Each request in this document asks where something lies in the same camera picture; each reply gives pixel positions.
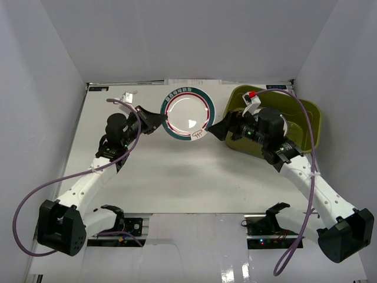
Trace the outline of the white plate teal rim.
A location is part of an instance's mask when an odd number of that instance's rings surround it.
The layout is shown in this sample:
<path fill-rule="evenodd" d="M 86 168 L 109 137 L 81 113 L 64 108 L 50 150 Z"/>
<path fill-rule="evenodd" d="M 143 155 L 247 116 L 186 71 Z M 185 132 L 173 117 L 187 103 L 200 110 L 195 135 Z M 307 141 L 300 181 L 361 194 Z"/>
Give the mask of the white plate teal rim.
<path fill-rule="evenodd" d="M 164 130 L 171 137 L 193 142 L 204 137 L 214 124 L 216 108 L 202 89 L 183 86 L 171 91 L 161 104 L 160 113 L 167 116 Z"/>

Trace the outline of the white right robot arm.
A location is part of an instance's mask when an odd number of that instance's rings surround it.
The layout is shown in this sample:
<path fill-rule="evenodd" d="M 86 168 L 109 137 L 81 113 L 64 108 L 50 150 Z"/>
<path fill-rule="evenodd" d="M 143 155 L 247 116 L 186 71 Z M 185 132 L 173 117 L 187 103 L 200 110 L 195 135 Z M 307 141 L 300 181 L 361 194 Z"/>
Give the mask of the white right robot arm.
<path fill-rule="evenodd" d="M 250 113 L 229 111 L 208 131 L 219 140 L 230 133 L 232 140 L 249 139 L 262 147 L 265 161 L 291 181 L 319 214 L 310 221 L 306 237 L 316 241 L 332 262 L 340 263 L 371 242 L 374 216 L 344 200 L 316 172 L 315 163 L 285 136 L 280 112 L 264 108 L 254 117 Z"/>

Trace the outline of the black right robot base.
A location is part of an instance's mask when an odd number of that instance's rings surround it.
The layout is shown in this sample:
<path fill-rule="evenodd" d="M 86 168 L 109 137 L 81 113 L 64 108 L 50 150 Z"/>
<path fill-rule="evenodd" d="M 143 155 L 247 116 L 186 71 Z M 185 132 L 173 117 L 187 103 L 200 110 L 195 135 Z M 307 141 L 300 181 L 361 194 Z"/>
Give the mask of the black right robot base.
<path fill-rule="evenodd" d="M 281 210 L 289 207 L 289 204 L 279 202 L 268 208 L 264 216 L 245 216 L 241 226 L 247 229 L 248 236 L 276 236 L 277 239 L 283 239 L 288 235 L 297 235 L 293 231 L 282 229 L 276 219 Z"/>

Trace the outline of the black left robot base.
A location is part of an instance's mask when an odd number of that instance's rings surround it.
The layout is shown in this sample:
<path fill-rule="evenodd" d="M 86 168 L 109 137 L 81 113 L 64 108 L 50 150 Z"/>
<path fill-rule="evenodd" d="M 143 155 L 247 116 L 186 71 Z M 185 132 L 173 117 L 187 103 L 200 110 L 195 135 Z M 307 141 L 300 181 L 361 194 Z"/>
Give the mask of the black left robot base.
<path fill-rule="evenodd" d="M 113 205 L 102 205 L 101 209 L 105 212 L 115 214 L 115 221 L 112 228 L 105 229 L 95 234 L 97 239 L 103 241 L 102 238 L 111 237 L 111 239 L 105 239 L 105 243 L 113 242 L 117 247 L 142 248 L 144 246 L 145 240 L 139 240 L 139 237 L 143 234 L 142 218 L 126 218 L 124 211 Z"/>

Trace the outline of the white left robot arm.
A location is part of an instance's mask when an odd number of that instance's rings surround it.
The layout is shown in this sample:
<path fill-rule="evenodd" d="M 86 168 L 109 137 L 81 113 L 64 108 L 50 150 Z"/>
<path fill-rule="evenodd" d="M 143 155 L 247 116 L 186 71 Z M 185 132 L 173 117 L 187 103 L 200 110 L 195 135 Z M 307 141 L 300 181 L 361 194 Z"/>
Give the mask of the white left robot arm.
<path fill-rule="evenodd" d="M 141 106 L 131 109 L 127 116 L 110 115 L 88 173 L 56 200 L 46 200 L 40 206 L 38 243 L 74 256 L 90 236 L 119 235 L 124 230 L 124 211 L 113 205 L 89 211 L 89 204 L 121 170 L 140 135 L 153 133 L 166 119 L 165 114 L 152 113 Z"/>

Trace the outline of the olive green plastic bin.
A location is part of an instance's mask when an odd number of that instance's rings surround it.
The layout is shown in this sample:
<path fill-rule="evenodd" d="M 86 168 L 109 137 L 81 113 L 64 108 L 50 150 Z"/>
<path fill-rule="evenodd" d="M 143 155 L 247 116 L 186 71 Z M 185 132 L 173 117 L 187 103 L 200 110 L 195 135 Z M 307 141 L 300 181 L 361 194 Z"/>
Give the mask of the olive green plastic bin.
<path fill-rule="evenodd" d="M 228 100 L 225 113 L 229 110 L 244 110 L 246 103 L 242 96 L 250 91 L 258 92 L 260 88 L 252 85 L 241 85 L 236 87 Z M 288 124 L 287 137 L 293 140 L 305 154 L 311 152 L 310 134 L 307 126 L 305 115 L 301 106 L 291 96 L 278 91 L 269 91 L 259 95 L 261 107 L 270 107 L 278 109 Z M 320 131 L 322 126 L 322 113 L 320 108 L 308 100 L 300 101 L 307 111 L 313 132 L 314 145 L 317 146 L 320 140 Z M 250 140 L 241 139 L 238 141 L 231 140 L 231 133 L 227 134 L 225 144 L 229 148 L 248 154 L 254 157 L 262 158 L 261 145 L 253 143 Z"/>

